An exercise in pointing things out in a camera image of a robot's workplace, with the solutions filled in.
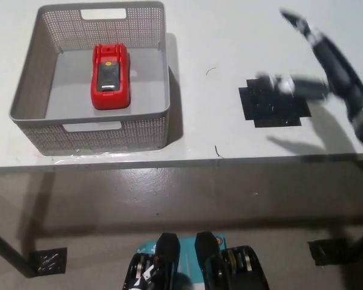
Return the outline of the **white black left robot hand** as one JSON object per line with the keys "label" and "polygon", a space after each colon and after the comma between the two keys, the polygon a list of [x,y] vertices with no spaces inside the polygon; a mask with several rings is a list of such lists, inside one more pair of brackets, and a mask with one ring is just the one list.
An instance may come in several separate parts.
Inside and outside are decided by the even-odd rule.
{"label": "white black left robot hand", "polygon": [[133,284],[131,289],[139,289],[145,290],[149,289],[150,284],[152,283],[152,277],[156,272],[155,265],[151,265]]}

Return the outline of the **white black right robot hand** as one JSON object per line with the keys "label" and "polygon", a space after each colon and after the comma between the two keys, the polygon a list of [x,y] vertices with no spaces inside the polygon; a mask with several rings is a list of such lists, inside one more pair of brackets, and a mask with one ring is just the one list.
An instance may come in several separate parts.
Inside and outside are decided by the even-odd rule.
{"label": "white black right robot hand", "polygon": [[350,62],[324,33],[312,27],[304,17],[283,8],[280,13],[307,41],[325,72],[326,80],[260,74],[257,83],[283,96],[309,101],[325,100],[333,94],[345,103],[352,126],[363,126],[363,83]]}

